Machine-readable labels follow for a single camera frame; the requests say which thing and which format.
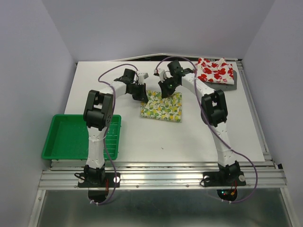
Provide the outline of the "lemon print skirt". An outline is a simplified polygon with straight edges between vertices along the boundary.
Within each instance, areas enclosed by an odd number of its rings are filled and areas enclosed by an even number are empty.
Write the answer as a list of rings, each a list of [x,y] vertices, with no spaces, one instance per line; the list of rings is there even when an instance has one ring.
[[[140,117],[168,122],[182,122],[182,93],[162,98],[161,92],[147,91],[148,102],[141,102]]]

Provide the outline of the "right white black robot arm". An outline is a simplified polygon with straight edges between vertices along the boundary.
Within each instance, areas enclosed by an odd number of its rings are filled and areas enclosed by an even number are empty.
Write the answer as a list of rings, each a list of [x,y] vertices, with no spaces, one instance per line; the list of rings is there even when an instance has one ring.
[[[198,100],[203,122],[209,127],[217,151],[218,171],[203,172],[200,182],[202,187],[245,186],[245,176],[240,164],[229,145],[227,133],[227,104],[222,90],[214,90],[197,78],[197,70],[184,69],[178,60],[168,64],[171,74],[166,76],[165,70],[158,66],[154,75],[160,77],[159,86],[162,98],[171,96],[177,87],[190,90]]]

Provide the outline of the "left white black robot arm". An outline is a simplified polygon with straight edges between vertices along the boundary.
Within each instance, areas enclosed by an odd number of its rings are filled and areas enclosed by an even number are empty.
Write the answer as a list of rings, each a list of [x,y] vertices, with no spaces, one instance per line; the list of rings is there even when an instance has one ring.
[[[89,91],[83,113],[89,135],[88,158],[80,177],[83,182],[96,187],[105,182],[104,142],[116,99],[130,94],[134,100],[147,103],[145,80],[148,76],[147,72],[125,69],[112,83],[101,81],[107,85],[105,88]]]

